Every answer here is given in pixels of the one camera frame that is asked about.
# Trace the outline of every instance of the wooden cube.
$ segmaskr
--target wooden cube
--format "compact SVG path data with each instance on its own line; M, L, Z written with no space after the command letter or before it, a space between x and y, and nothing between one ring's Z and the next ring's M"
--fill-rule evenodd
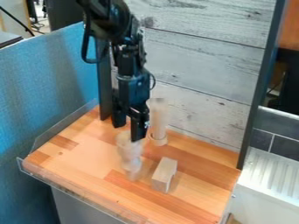
M151 187L159 192L167 193L171 179L176 172L177 160L163 157L151 178Z

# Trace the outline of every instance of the gray wooden wall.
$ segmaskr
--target gray wooden wall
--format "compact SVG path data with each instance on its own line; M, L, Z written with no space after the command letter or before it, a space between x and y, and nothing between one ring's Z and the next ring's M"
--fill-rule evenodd
M170 126L239 151L275 0L125 0Z

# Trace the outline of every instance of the wooden tabletop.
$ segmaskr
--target wooden tabletop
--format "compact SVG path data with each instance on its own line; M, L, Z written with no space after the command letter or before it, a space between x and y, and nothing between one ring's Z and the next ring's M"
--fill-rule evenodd
M168 131L169 143L144 140L142 178L126 179L115 147L111 121L95 108L35 150L24 168L63 186L83 200L126 222L218 223L240 171L238 154ZM168 194L150 188L161 157L178 161Z
M282 21L281 48L299 51L299 0L289 0Z

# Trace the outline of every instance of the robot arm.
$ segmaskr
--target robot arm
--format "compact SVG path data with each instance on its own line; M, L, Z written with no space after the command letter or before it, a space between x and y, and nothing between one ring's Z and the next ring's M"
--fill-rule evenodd
M111 49L118 70L111 96L112 122L115 128L122 127L129 116L131 140L138 141L146 136L149 126L150 111L146 101L150 98L150 77L155 80L144 68L146 53L139 23L122 0L78 0L78 3L84 10L86 24L82 59L87 63L101 60L101 56L87 59L90 36L108 41L103 52Z

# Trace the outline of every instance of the wooden cylinder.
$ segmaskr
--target wooden cylinder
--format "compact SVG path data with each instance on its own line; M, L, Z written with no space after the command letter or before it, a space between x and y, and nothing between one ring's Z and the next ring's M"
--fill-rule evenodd
M167 107L168 104L163 98L152 98L148 100L150 138L156 146L167 144Z

